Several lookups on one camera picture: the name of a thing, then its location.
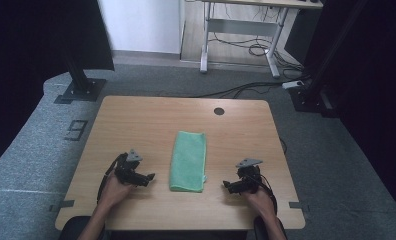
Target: table leg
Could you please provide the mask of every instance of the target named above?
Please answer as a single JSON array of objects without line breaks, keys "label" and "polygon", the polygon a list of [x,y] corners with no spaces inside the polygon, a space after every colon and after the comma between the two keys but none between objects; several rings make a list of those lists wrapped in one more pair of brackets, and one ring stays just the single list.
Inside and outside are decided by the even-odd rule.
[{"label": "table leg", "polygon": [[208,24],[210,21],[210,9],[211,9],[211,2],[207,3],[207,16],[205,16],[205,23],[204,23],[204,45],[201,49],[201,73],[207,73],[207,63],[208,63]]},{"label": "table leg", "polygon": [[280,20],[278,22],[278,26],[276,29],[276,33],[273,36],[272,45],[270,46],[270,50],[266,50],[266,58],[269,62],[270,70],[272,71],[272,75],[274,78],[279,78],[280,74],[276,66],[276,61],[273,59],[273,53],[276,50],[276,45],[279,41],[280,34],[282,32],[283,25],[285,23],[286,15],[288,14],[288,8],[283,8],[280,16]]}]

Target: folded towel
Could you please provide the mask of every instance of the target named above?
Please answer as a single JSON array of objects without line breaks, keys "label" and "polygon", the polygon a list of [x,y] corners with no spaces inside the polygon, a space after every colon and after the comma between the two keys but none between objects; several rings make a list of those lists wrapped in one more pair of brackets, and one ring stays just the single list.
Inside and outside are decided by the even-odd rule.
[{"label": "folded towel", "polygon": [[170,190],[202,192],[206,154],[204,133],[177,133],[170,169]]}]

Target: desk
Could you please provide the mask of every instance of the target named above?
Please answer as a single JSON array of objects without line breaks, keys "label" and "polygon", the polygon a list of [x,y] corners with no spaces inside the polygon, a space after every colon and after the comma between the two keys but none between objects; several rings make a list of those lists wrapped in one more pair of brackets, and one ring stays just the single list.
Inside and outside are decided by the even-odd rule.
[{"label": "desk", "polygon": [[[283,25],[285,23],[286,15],[289,8],[305,8],[305,9],[320,9],[323,4],[320,0],[317,3],[312,3],[310,0],[305,2],[298,0],[201,0],[204,4],[207,2],[205,9],[205,24],[204,24],[204,45],[201,49],[201,73],[207,72],[208,62],[208,33],[231,33],[243,35],[258,35],[273,37],[272,44],[269,50],[266,50],[266,58],[269,63],[270,70],[274,78],[279,78],[280,74],[273,59],[273,53],[279,41]],[[227,3],[227,4],[242,4],[242,5],[259,5],[272,6],[282,8],[278,22],[263,23],[250,21],[237,21],[226,19],[214,19],[210,17],[211,4]]]},{"label": "desk", "polygon": [[[215,108],[224,109],[216,115]],[[202,193],[171,192],[169,171],[178,131],[207,137]],[[245,230],[255,217],[244,199],[229,194],[223,180],[237,181],[235,165],[244,158],[263,160],[262,174],[278,200],[285,228],[303,228],[301,209],[281,143],[265,101],[160,97],[106,97],[73,176],[56,227],[73,216],[91,215],[104,172],[120,154],[134,148],[143,157],[136,171],[155,173],[148,187],[138,187],[110,214],[112,230]]]}]

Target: black stand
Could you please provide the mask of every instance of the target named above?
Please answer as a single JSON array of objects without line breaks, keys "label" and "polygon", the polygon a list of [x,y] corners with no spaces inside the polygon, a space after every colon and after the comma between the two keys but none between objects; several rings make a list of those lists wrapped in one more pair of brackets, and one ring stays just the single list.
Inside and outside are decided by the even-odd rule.
[{"label": "black stand", "polygon": [[60,36],[60,40],[61,56],[73,80],[64,94],[59,95],[54,103],[70,104],[73,101],[95,102],[106,80],[87,78],[83,69],[78,68],[62,36]]},{"label": "black stand", "polygon": [[336,118],[335,106],[328,97],[327,90],[322,89],[317,98],[309,98],[309,92],[306,89],[290,88],[292,103],[297,112],[321,113],[323,117]]}]

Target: cable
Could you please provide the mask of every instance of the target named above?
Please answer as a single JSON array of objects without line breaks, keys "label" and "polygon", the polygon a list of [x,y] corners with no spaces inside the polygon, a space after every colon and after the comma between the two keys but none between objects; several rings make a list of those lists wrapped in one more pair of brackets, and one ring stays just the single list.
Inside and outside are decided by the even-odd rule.
[{"label": "cable", "polygon": [[261,174],[258,174],[258,175],[263,177],[266,180],[268,186],[265,185],[264,183],[262,183],[261,181],[258,181],[257,179],[253,178],[252,176],[250,176],[248,174],[245,174],[246,177],[251,179],[253,182],[257,183],[259,186],[261,186],[267,192],[267,194],[269,195],[270,199],[273,202],[273,207],[274,207],[274,210],[275,210],[275,214],[277,215],[277,210],[278,210],[277,200],[276,200],[275,195],[273,194],[272,187],[270,186],[269,181],[267,181],[266,177],[264,177]]},{"label": "cable", "polygon": [[285,141],[283,141],[282,138],[279,137],[279,140],[282,143],[283,154],[286,154],[286,151],[288,151],[288,146],[286,145]]},{"label": "cable", "polygon": [[221,91],[221,92],[215,92],[215,93],[209,93],[209,94],[204,94],[204,95],[198,95],[198,96],[193,96],[192,98],[202,98],[202,97],[210,97],[210,96],[214,96],[214,95],[219,95],[219,94],[224,94],[222,96],[220,96],[219,98],[222,98],[230,93],[232,93],[233,91],[238,91],[235,96],[233,98],[237,98],[239,96],[239,94],[241,94],[244,90],[247,90],[249,88],[252,87],[274,87],[274,86],[280,86],[282,85],[282,83],[284,82],[279,82],[279,83],[273,83],[273,82],[254,82],[254,83],[248,83],[248,84],[244,84],[238,87],[234,87],[225,91]]},{"label": "cable", "polygon": [[[215,8],[215,5],[216,5],[216,4],[213,4],[213,13],[212,13],[213,17],[214,17],[214,8]],[[258,12],[256,13],[256,15],[254,15],[253,19],[261,12],[261,10],[262,10],[262,7],[259,7]],[[264,21],[266,20],[267,17],[269,17],[270,19],[272,19],[272,18],[274,18],[275,16],[276,16],[276,22],[277,22],[278,19],[279,19],[279,15],[280,15],[281,9],[279,8],[278,11],[277,11],[277,13],[274,14],[274,15],[272,15],[272,16],[268,16],[268,10],[269,10],[269,7],[266,7],[265,13],[264,13],[264,14],[261,14],[261,17],[262,17],[261,20],[262,20],[262,22],[264,22]],[[227,5],[226,5],[226,4],[225,4],[225,12],[226,12],[226,15],[228,15],[228,17],[231,18],[230,15],[229,15],[229,13],[228,13]],[[231,42],[231,41],[225,41],[225,40],[219,39],[219,38],[217,37],[217,35],[216,35],[215,32],[213,32],[213,34],[214,34],[215,39],[210,39],[210,40],[208,40],[208,42],[211,42],[211,41],[218,41],[218,42],[220,42],[220,43],[224,43],[224,44],[228,44],[228,45],[232,45],[232,46],[236,46],[236,47],[248,48],[248,53],[249,53],[250,55],[257,56],[257,57],[265,56],[265,55],[266,55],[266,50],[269,49],[269,45],[262,44],[262,43],[260,43],[259,41],[263,41],[263,42],[265,42],[265,43],[271,44],[271,41],[268,41],[268,40],[266,40],[266,39],[259,38],[259,36],[256,36],[255,39],[251,39],[251,40],[239,41],[239,42]],[[250,46],[242,45],[242,44],[249,43],[249,42],[252,42],[252,41],[255,41],[256,43],[255,43],[255,44],[252,44],[252,45],[250,45]],[[261,50],[261,53],[256,53],[256,52],[255,52],[256,49],[260,49],[260,50]],[[275,51],[274,51],[274,53],[273,53],[273,56],[276,58],[278,64],[279,64],[280,66],[284,67],[284,69],[283,69],[283,71],[282,71],[282,74],[285,76],[285,78],[287,78],[287,79],[289,79],[289,80],[293,80],[293,81],[296,81],[296,80],[307,80],[307,79],[310,78],[309,75],[304,75],[304,76],[300,76],[300,77],[297,77],[297,78],[293,78],[293,77],[288,76],[288,75],[286,74],[287,71],[302,72],[302,71],[304,70],[304,66],[302,66],[301,64],[294,64],[294,63],[291,63],[291,62],[285,60],[284,57],[282,56],[282,54],[281,54],[279,51],[277,51],[276,49],[275,49]]]},{"label": "cable", "polygon": [[268,88],[266,91],[264,91],[264,92],[259,92],[259,91],[257,91],[256,89],[253,89],[253,88],[247,88],[247,89],[244,89],[244,90],[253,91],[253,92],[256,92],[256,93],[258,93],[258,94],[265,94],[265,93],[269,93],[271,88],[272,88],[272,87],[269,87],[269,88]]},{"label": "cable", "polygon": [[116,158],[116,160],[114,160],[114,162],[111,163],[110,167],[105,172],[104,177],[102,178],[101,185],[99,185],[99,189],[98,189],[98,196],[96,197],[97,203],[99,202],[99,199],[101,199],[102,190],[104,190],[105,184],[107,183],[107,178],[110,175],[111,171],[114,170],[114,166],[116,165],[118,160],[119,160],[119,158]]},{"label": "cable", "polygon": [[261,175],[261,174],[260,174],[260,177],[264,178],[264,180],[265,180],[266,183],[267,183],[267,186],[269,186],[269,188],[272,189],[272,187],[270,186],[270,183],[269,183],[269,181],[267,180],[267,178],[266,178],[265,176]]},{"label": "cable", "polygon": [[260,13],[261,11],[261,6],[258,6],[258,12],[254,15],[254,17],[252,18],[251,21],[254,21],[255,17],[257,17],[257,15]]}]

